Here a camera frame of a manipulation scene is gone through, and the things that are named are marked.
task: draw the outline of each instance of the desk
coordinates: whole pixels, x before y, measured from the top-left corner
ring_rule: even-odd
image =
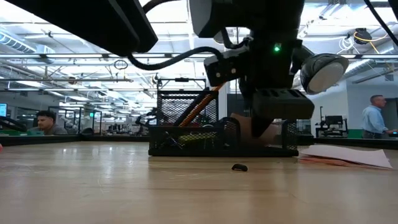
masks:
[[[1,223],[395,224],[398,171],[148,157],[144,142],[5,147]],[[398,151],[386,151],[398,167]],[[235,163],[248,172],[234,172]]]

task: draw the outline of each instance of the ceiling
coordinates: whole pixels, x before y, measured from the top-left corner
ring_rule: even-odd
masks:
[[[148,0],[140,0],[144,5]],[[353,33],[355,28],[367,28],[367,31],[372,35],[373,39],[385,37],[386,33],[379,25],[377,20],[371,14],[368,8],[365,7],[362,1],[347,1],[349,4],[339,5],[334,4],[328,6],[328,1],[308,1],[305,4],[302,13],[300,34],[299,37],[303,39],[304,45],[315,53],[339,53],[339,54],[358,54],[368,53],[373,54],[373,48],[369,45],[353,44],[348,50],[341,47],[344,37],[347,33]],[[324,19],[319,19],[319,15],[325,8],[330,10],[324,12]],[[85,40],[57,27],[47,21],[44,21],[37,16],[19,9],[6,1],[0,0],[0,31],[4,30],[13,35],[13,37],[20,39],[30,46],[44,45],[52,49],[56,54],[106,54],[109,53],[104,49],[95,46]],[[398,32],[397,19],[395,18],[391,8],[378,7],[377,12],[382,19],[389,25],[391,30]],[[192,29],[190,23],[190,13],[188,11],[187,1],[173,1],[167,4],[162,4],[151,10],[148,14],[148,19],[157,34],[159,41],[149,51],[149,54],[141,55],[139,60],[144,63],[158,63],[163,62],[163,55],[159,54],[179,54],[195,47],[210,46],[224,51],[224,46],[217,44],[213,39],[199,39]],[[233,42],[240,42],[249,34],[249,30],[239,28],[238,32],[235,28],[228,28],[230,39]],[[376,47],[390,42],[390,38],[385,37],[374,42]],[[21,54],[18,50],[14,50],[6,45],[0,44],[0,54]],[[130,82],[78,82],[77,85],[71,85],[67,82],[50,82],[45,85],[53,88],[133,88],[133,89],[154,89],[155,85],[152,82],[155,74],[160,78],[206,78],[204,66],[202,64],[203,56],[198,58],[193,56],[188,60],[176,63],[175,65],[161,69],[156,72],[148,72],[133,67],[130,63],[128,68],[118,70],[114,66],[115,59],[53,59],[52,64],[45,64],[33,59],[7,59],[17,66],[32,71],[32,74],[21,72],[7,77],[7,73],[2,73],[3,78],[13,77],[19,78],[23,75],[26,78],[54,78],[63,79],[75,77],[77,79],[123,79],[126,78]],[[3,65],[4,69],[9,69],[7,65]],[[24,86],[29,88],[31,86],[22,83],[12,83],[15,88]],[[187,82],[175,83],[170,82],[164,86],[164,89],[202,89],[205,86],[203,82]],[[231,89],[234,91],[235,82],[231,82]],[[69,92],[57,91],[58,94],[68,95]],[[94,99],[97,102],[103,101],[98,98],[97,93],[80,93],[80,96],[85,95],[89,99]],[[150,94],[142,91],[121,91],[119,96],[128,101],[155,103],[155,98]]]

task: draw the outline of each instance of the white wall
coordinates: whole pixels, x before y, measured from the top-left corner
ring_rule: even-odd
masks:
[[[311,118],[311,133],[315,136],[315,123],[320,122],[320,106],[322,116],[342,115],[343,118],[349,117],[346,82],[339,83],[338,86],[329,88],[326,92],[308,96],[315,105]]]
[[[59,98],[39,95],[37,92],[28,92],[28,96],[21,96],[20,93],[0,93],[0,103],[33,110],[47,110],[49,106],[59,106],[59,102]]]
[[[385,98],[398,98],[398,86],[348,85],[347,94],[349,108],[348,127],[350,129],[361,129],[362,111],[370,105],[370,97],[383,95]]]

